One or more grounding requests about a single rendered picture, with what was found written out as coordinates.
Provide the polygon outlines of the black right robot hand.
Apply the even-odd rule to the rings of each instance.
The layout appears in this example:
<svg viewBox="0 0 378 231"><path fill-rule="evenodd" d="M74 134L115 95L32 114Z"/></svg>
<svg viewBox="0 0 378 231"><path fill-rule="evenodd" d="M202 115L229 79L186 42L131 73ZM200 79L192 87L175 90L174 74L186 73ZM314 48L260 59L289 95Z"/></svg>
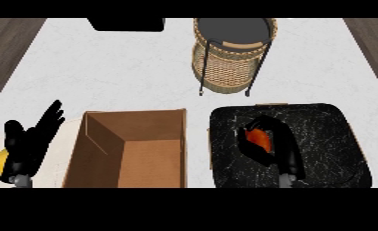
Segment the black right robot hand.
<svg viewBox="0 0 378 231"><path fill-rule="evenodd" d="M258 129L273 133L274 154L246 139L246 132ZM304 164L296 140L289 126L277 119L260 115L251 123L237 128L237 149L240 153L263 166L277 165L279 174L295 177L295 181L305 178Z"/></svg>

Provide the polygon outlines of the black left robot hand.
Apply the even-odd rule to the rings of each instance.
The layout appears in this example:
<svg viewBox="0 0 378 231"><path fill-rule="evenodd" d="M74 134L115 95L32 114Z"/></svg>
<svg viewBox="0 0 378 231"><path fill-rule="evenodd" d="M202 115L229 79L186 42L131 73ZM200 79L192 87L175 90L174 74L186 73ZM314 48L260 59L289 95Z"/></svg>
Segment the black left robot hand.
<svg viewBox="0 0 378 231"><path fill-rule="evenodd" d="M17 175L28 175L32 180L45 157L48 145L65 121L60 107L62 102L56 100L44 111L37 124L28 129L23 129L17 120L9 120L4 123L4 148L9 156L0 177L3 183L14 186Z"/></svg>

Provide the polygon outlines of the red tomato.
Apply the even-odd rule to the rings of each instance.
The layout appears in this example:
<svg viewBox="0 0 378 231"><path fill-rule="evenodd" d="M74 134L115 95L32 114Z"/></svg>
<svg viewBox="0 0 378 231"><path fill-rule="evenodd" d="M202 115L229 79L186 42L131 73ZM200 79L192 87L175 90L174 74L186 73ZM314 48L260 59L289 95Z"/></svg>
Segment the red tomato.
<svg viewBox="0 0 378 231"><path fill-rule="evenodd" d="M252 129L245 132L246 140L257 144L265 152L271 151L271 142L267 133L260 129Z"/></svg>

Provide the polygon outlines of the black marble tray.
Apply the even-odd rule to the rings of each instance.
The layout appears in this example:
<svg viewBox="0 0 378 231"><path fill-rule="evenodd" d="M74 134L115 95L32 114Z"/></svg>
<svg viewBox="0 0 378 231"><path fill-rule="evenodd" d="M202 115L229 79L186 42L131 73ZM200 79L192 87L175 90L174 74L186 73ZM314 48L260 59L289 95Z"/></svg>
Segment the black marble tray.
<svg viewBox="0 0 378 231"><path fill-rule="evenodd" d="M279 170L237 149L237 129L265 115L291 128L305 178L295 188L369 188L372 175L341 110L330 104L227 106L209 115L212 179L218 188L276 188Z"/></svg>

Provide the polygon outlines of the wicker tiered basket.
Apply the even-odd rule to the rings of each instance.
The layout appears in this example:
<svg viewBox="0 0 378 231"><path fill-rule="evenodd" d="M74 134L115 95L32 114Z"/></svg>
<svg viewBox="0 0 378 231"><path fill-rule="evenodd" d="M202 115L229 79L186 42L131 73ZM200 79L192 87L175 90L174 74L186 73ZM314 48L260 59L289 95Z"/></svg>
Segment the wicker tiered basket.
<svg viewBox="0 0 378 231"><path fill-rule="evenodd" d="M274 18L195 18L192 70L203 89L233 94L251 87L277 34Z"/></svg>

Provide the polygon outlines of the yellow fruit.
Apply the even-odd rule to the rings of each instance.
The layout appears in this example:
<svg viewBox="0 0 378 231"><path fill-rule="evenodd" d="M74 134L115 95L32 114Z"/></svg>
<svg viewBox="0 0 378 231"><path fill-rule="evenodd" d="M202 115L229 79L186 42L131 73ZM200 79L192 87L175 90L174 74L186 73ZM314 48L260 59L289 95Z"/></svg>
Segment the yellow fruit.
<svg viewBox="0 0 378 231"><path fill-rule="evenodd" d="M7 156L9 156L9 152L4 148L0 151L0 177L1 177L1 174L3 174L3 170L4 170L4 164L6 164Z"/></svg>

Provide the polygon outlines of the brown cardboard box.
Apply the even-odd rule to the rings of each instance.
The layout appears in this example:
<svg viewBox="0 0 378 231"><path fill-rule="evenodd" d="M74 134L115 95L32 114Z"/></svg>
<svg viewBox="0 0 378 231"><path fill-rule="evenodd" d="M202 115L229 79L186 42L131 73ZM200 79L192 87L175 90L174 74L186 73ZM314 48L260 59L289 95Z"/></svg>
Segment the brown cardboard box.
<svg viewBox="0 0 378 231"><path fill-rule="evenodd" d="M87 112L63 186L183 188L186 111Z"/></svg>

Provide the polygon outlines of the black appliance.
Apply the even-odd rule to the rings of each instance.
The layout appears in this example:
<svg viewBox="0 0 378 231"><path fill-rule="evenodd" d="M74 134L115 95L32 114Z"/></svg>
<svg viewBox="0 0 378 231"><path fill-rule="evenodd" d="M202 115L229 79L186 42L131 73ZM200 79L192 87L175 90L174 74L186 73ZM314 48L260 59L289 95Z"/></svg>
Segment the black appliance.
<svg viewBox="0 0 378 231"><path fill-rule="evenodd" d="M90 18L88 22L97 31L161 32L164 18Z"/></svg>

